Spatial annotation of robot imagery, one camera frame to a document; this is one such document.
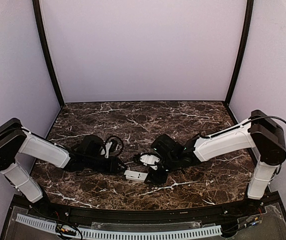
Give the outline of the white remote control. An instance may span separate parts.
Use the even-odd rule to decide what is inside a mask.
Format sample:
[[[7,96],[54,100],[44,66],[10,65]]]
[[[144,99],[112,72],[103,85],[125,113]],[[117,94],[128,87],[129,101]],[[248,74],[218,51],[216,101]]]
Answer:
[[[148,176],[147,173],[132,171],[132,170],[126,170],[124,172],[124,175],[127,180],[141,182],[141,183],[143,183]]]

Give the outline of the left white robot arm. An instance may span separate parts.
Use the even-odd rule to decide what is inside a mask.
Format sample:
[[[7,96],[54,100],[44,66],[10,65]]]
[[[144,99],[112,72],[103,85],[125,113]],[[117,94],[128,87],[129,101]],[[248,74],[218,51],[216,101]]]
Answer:
[[[104,174],[118,174],[127,169],[120,160],[123,142],[112,135],[107,140],[89,134],[72,147],[46,140],[24,128],[17,118],[0,126],[0,173],[19,190],[30,203],[46,199],[41,186],[16,160],[18,154],[45,161],[66,172],[91,169]]]

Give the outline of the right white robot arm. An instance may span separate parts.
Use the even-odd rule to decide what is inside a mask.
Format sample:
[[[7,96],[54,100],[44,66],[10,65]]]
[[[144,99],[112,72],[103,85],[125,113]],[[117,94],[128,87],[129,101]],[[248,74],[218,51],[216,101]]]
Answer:
[[[254,110],[241,123],[211,135],[197,134],[185,145],[162,134],[153,141],[151,149],[160,157],[162,171],[174,171],[238,150],[256,148],[260,157],[247,188],[247,196],[259,200],[276,169],[286,160],[285,133],[276,122],[278,120],[277,116]]]

